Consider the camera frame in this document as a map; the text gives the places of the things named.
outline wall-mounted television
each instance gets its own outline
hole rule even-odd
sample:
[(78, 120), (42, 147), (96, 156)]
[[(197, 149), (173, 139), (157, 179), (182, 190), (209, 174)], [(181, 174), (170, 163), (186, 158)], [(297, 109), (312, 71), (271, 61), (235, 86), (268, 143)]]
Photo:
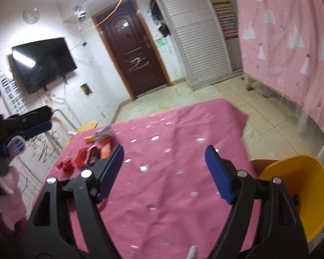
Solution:
[(77, 69), (64, 38), (14, 46), (12, 56), (30, 94)]

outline wooden bed leg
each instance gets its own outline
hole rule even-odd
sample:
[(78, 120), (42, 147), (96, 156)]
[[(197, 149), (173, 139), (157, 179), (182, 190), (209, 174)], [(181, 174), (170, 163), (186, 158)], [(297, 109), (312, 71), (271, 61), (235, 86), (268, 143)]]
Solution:
[(245, 74), (245, 82), (246, 82), (246, 90), (247, 91), (254, 89), (254, 87), (253, 87), (254, 80), (252, 78), (250, 78), (247, 74)]

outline pink cloth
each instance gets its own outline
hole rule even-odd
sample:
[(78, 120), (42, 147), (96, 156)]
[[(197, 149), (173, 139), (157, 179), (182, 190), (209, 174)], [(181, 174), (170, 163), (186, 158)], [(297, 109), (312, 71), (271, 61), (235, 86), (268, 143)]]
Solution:
[[(123, 145), (125, 159), (101, 216), (123, 258), (182, 259), (193, 245), (198, 258), (209, 255), (231, 207), (217, 193), (205, 148), (214, 145), (222, 158), (255, 176), (241, 140), (246, 120), (215, 99), (113, 125), (113, 142)], [(93, 132), (73, 137), (56, 164), (73, 159)], [(54, 166), (48, 176), (64, 180), (79, 172)], [(258, 215), (256, 203), (244, 249), (251, 247)], [(71, 221), (78, 247), (87, 250), (74, 211)]]
[(324, 132), (324, 0), (237, 0), (245, 73), (303, 106)]

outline wooden door frame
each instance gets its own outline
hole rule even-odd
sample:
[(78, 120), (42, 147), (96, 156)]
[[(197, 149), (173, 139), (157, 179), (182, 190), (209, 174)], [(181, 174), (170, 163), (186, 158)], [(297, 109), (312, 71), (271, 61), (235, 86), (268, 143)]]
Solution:
[[(153, 39), (152, 36), (151, 36), (150, 30), (149, 30), (149, 28), (148, 28), (148, 25), (146, 24), (146, 22), (145, 22), (145, 20), (144, 20), (144, 17), (143, 17), (143, 15), (142, 15), (142, 12), (141, 12), (141, 10), (138, 8), (138, 5), (137, 5), (136, 0), (130, 0), (130, 1), (132, 2), (133, 6), (134, 6), (134, 8), (135, 8), (135, 10), (136, 10), (136, 15), (138, 16), (140, 22), (141, 22), (142, 25), (143, 25), (144, 31), (145, 31), (145, 33), (146, 33), (146, 36), (148, 37), (148, 39), (149, 39), (149, 41), (150, 41), (150, 43), (151, 43), (151, 46), (152, 46), (152, 48), (153, 48), (153, 50), (154, 50), (154, 53), (155, 53), (155, 55), (156, 55), (156, 57), (157, 57), (157, 60), (158, 60), (159, 64), (160, 64), (160, 67), (161, 67), (162, 72), (163, 72), (163, 75), (164, 75), (164, 77), (165, 77), (165, 79), (166, 79), (166, 81), (167, 81), (167, 84), (168, 84), (169, 86), (172, 86), (173, 83), (170, 81), (170, 78), (169, 78), (169, 75), (168, 75), (168, 73), (167, 73), (167, 70), (166, 70), (166, 68), (165, 68), (165, 66), (164, 66), (164, 63), (163, 63), (162, 59), (161, 59), (160, 53), (159, 53), (159, 51), (158, 51), (158, 49), (157, 49), (157, 47), (156, 47), (155, 41), (154, 41), (154, 39)], [(93, 21), (94, 25), (98, 24), (98, 21), (96, 20), (96, 18), (97, 18), (99, 15), (105, 13), (106, 11), (108, 11), (108, 10), (110, 10), (110, 9), (114, 9), (116, 6), (117, 6), (117, 3), (115, 3), (115, 4), (113, 4), (113, 5), (110, 5), (109, 7), (106, 7), (105, 9), (103, 9), (102, 11), (100, 11), (100, 12), (94, 14), (94, 15), (92, 16), (92, 21)], [(96, 29), (97, 29), (97, 32), (99, 33), (99, 35), (101, 36), (102, 43), (104, 44), (105, 48), (107, 49), (107, 51), (108, 51), (108, 53), (109, 53), (109, 56), (111, 57), (111, 60), (113, 61), (114, 65), (115, 65), (115, 68), (117, 69), (117, 71), (118, 71), (118, 73), (119, 73), (119, 75), (120, 75), (120, 77), (121, 77), (121, 79), (122, 79), (122, 81), (123, 81), (123, 83), (124, 83), (124, 85), (125, 85), (127, 91), (129, 92), (129, 94), (130, 94), (130, 96), (131, 96), (131, 99), (132, 99), (133, 101), (135, 101), (135, 100), (137, 99), (137, 97), (134, 95), (134, 93), (133, 93), (133, 91), (132, 91), (132, 89), (131, 89), (131, 87), (130, 87), (128, 81), (127, 81), (127, 79), (125, 78), (125, 75), (124, 75), (124, 73), (122, 72), (122, 70), (121, 70), (121, 68), (120, 68), (120, 66), (119, 66), (119, 63), (118, 63), (118, 61), (116, 60), (116, 58), (115, 58), (115, 56), (114, 56), (113, 50), (111, 49), (111, 46), (109, 45), (109, 42), (108, 42), (107, 38), (105, 37), (104, 32), (102, 31), (102, 29), (101, 29), (100, 26), (97, 26)]]

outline tiled floor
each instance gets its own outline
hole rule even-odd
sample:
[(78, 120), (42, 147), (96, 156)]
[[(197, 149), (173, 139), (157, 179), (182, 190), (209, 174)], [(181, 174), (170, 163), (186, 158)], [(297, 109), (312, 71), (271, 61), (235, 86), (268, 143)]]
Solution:
[(251, 159), (316, 155), (324, 143), (324, 134), (312, 122), (298, 133), (295, 106), (279, 97), (264, 98), (256, 89), (248, 92), (242, 76), (197, 91), (185, 82), (159, 90), (124, 106), (117, 122), (214, 98), (225, 98), (249, 115), (243, 139)]

